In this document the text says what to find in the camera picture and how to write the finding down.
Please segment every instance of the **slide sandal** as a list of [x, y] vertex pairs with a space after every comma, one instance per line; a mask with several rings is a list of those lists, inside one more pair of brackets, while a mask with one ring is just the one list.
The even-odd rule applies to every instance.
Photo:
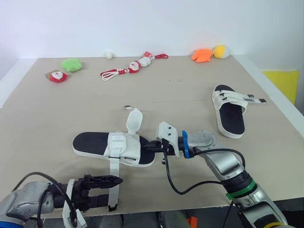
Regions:
[[[109, 133], [104, 132], [81, 133], [73, 140], [73, 150], [78, 155], [110, 160], [109, 155], [105, 154], [105, 150], [108, 146], [108, 136]], [[136, 167], [147, 167], [153, 164], [155, 153], [145, 151], [143, 148], [149, 141], [141, 136], [139, 136], [139, 141], [140, 156], [138, 158], [138, 164], [130, 164], [128, 160], [134, 161], [134, 158], [128, 157], [124, 157], [120, 163]]]
[[[155, 153], [145, 151], [148, 140], [136, 134], [139, 130], [143, 114], [137, 108], [132, 109], [127, 119], [128, 132], [84, 132], [73, 140], [73, 150], [76, 154], [110, 161], [110, 175], [119, 177], [120, 163], [135, 167], [147, 167], [153, 164]], [[117, 208], [119, 185], [109, 189], [109, 211]]]
[[265, 99], [253, 99], [253, 95], [235, 92], [227, 85], [218, 85], [212, 92], [218, 129], [226, 137], [238, 139], [245, 132], [243, 114], [250, 103], [266, 103]]

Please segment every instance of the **red and white toy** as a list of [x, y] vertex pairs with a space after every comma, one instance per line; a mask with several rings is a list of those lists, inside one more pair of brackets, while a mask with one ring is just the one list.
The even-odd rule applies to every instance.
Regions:
[[59, 71], [59, 70], [53, 70], [46, 74], [46, 77], [51, 81], [55, 83], [63, 82], [67, 79], [67, 74]]
[[129, 64], [128, 69], [113, 69], [113, 70], [102, 72], [100, 74], [100, 76], [102, 77], [102, 79], [104, 81], [107, 81], [116, 75], [123, 75], [126, 73], [130, 73], [130, 74], [137, 73], [141, 69], [141, 67], [146, 67], [146, 66], [150, 65], [151, 60], [156, 59], [156, 58], [169, 58], [169, 56], [166, 54], [153, 56], [151, 53], [145, 52], [143, 57], [140, 60], [131, 62]]

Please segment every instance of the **blue ring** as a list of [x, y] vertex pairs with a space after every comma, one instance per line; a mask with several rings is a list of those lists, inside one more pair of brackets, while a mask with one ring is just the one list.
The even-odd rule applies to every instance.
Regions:
[[11, 222], [0, 222], [0, 228], [22, 228], [22, 226]]
[[184, 141], [184, 149], [185, 149], [186, 158], [190, 158], [188, 140], [187, 140], [188, 139], [187, 132], [186, 131], [181, 131], [181, 132], [182, 132], [182, 137], [183, 137], [183, 141]]

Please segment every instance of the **green plush toy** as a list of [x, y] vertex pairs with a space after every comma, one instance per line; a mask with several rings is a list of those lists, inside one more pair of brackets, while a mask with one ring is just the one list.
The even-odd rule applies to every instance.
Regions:
[[61, 62], [61, 67], [67, 72], [74, 72], [81, 69], [81, 62], [77, 58], [68, 58]]

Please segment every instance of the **orange object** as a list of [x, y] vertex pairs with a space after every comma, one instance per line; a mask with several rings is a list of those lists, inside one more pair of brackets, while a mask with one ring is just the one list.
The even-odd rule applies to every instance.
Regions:
[[203, 48], [196, 50], [191, 57], [192, 60], [196, 60], [198, 63], [207, 62], [210, 61], [210, 58], [212, 56], [212, 50]]
[[189, 222], [191, 228], [196, 228], [198, 226], [198, 218], [197, 217], [190, 216], [190, 218], [188, 218], [187, 221]]

